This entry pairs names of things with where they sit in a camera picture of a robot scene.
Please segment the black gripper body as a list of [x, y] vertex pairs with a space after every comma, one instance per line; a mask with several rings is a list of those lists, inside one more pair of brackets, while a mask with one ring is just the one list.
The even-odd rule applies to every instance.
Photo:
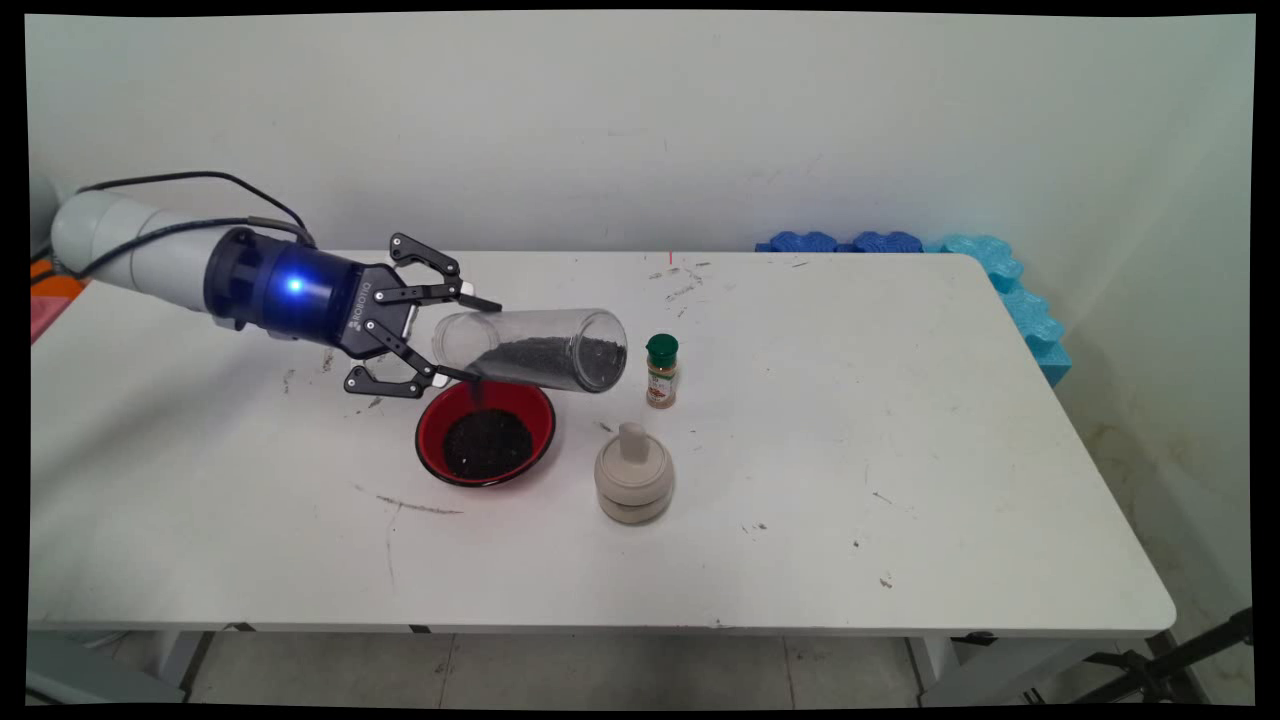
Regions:
[[385, 263], [357, 263], [247, 229], [215, 245], [204, 273], [207, 313], [234, 329], [256, 325], [283, 340], [337, 348], [355, 360], [389, 354], [370, 323], [399, 333], [408, 348], [412, 307], [380, 304], [378, 293], [406, 283]]

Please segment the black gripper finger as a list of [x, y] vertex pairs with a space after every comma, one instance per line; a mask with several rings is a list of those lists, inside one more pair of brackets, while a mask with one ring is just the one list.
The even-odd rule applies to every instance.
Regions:
[[479, 374], [457, 368], [436, 365], [412, 350], [404, 340], [376, 320], [364, 323], [366, 336], [385, 351], [397, 356], [415, 370], [411, 380], [379, 380], [366, 366], [353, 366], [346, 377], [344, 391], [392, 398], [421, 398], [429, 387], [443, 388], [451, 380], [479, 383]]
[[474, 284], [463, 279], [460, 261], [449, 255], [403, 233], [396, 233], [390, 237], [389, 255], [396, 268], [403, 269], [415, 264], [426, 265], [439, 274], [442, 281], [435, 284], [401, 283], [372, 290], [372, 299], [379, 305], [425, 307], [438, 304], [458, 304], [480, 313], [503, 311], [499, 302], [476, 295]]

